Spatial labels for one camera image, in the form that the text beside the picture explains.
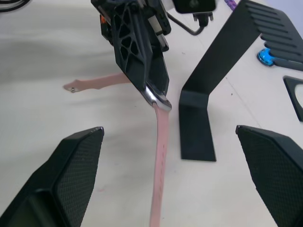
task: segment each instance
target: black stand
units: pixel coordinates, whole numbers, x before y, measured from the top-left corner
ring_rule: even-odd
[[[283,67],[303,70],[303,40],[286,14],[242,0],[182,88],[179,100],[182,159],[216,161],[207,113],[208,97],[261,33],[271,55],[286,60]]]

